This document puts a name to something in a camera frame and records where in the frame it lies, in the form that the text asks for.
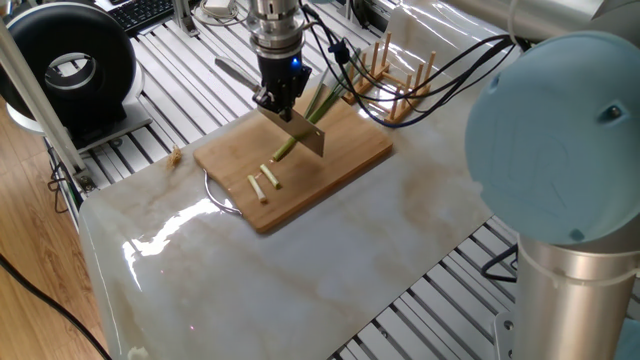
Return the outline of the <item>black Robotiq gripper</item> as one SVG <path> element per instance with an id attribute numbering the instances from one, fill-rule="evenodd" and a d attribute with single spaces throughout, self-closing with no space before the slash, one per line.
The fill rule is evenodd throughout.
<path id="1" fill-rule="evenodd" d="M 274 49 L 256 46 L 255 52 L 261 82 L 253 100 L 261 108 L 290 122 L 295 101 L 304 91 L 312 72 L 304 64 L 302 47 Z"/>

